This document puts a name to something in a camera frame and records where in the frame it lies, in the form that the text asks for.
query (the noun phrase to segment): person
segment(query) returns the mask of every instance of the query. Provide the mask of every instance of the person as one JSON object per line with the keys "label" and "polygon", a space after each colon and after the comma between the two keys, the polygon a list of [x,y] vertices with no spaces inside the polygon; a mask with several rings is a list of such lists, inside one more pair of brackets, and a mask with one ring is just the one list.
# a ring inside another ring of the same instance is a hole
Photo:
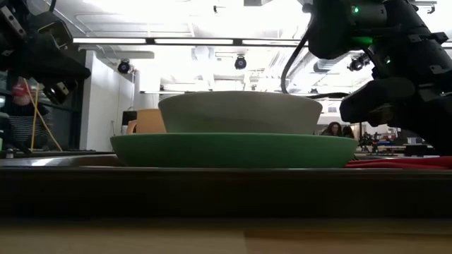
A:
{"label": "person", "polygon": [[[32,96],[35,96],[35,92],[31,90],[30,86],[28,86],[28,89],[30,90]],[[12,138],[27,147],[31,147],[35,107],[33,106],[29,96],[28,89],[23,79],[19,78],[17,84],[12,88],[13,103],[11,104],[8,114]],[[47,127],[51,130],[52,114],[50,111],[39,103],[37,105],[37,110],[41,113]],[[51,149],[51,147],[54,147],[54,145],[50,138],[50,134],[44,127],[41,118],[37,115],[34,148],[46,150]]]}
{"label": "person", "polygon": [[353,134],[352,127],[346,126],[342,129],[342,135],[344,138],[355,138],[355,134]]}
{"label": "person", "polygon": [[341,136],[342,127],[338,122],[331,122],[326,130],[323,131],[322,135]]}

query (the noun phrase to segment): red cloth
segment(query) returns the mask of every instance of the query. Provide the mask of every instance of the red cloth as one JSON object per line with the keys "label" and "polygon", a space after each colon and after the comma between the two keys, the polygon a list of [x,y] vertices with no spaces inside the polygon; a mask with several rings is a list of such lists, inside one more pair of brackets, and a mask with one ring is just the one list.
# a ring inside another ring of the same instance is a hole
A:
{"label": "red cloth", "polygon": [[24,95],[28,95],[27,86],[22,78],[19,78],[17,85],[13,87],[12,90],[13,96],[22,97]]}
{"label": "red cloth", "polygon": [[452,157],[427,159],[372,159],[348,162],[347,169],[452,169]]}

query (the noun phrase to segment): green light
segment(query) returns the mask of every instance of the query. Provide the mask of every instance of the green light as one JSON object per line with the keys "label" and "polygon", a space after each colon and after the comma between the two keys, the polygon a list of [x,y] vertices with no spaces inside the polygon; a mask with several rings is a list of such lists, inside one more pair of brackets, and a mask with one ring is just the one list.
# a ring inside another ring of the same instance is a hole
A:
{"label": "green light", "polygon": [[352,37],[352,41],[358,43],[359,45],[371,45],[374,43],[372,37]]}

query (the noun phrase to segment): ceiling light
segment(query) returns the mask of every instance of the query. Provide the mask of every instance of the ceiling light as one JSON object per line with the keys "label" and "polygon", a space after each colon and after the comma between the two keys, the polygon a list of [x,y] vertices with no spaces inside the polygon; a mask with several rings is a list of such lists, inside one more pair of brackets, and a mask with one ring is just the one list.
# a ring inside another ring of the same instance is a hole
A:
{"label": "ceiling light", "polygon": [[451,48],[452,42],[444,42],[441,46]]}
{"label": "ceiling light", "polygon": [[79,44],[146,44],[143,38],[74,38]]}
{"label": "ceiling light", "polygon": [[281,47],[296,47],[299,40],[243,40],[244,45],[268,45]]}
{"label": "ceiling light", "polygon": [[156,44],[232,45],[231,39],[155,39]]}

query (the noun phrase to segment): red hat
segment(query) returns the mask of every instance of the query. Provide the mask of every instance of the red hat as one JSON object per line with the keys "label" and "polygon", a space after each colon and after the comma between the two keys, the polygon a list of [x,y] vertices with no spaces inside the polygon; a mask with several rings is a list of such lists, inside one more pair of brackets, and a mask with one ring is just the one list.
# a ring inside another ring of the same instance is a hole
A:
{"label": "red hat", "polygon": [[19,81],[17,85],[13,87],[13,96],[22,97],[24,95],[28,95],[27,86],[25,82],[23,82],[22,78],[19,78]]}

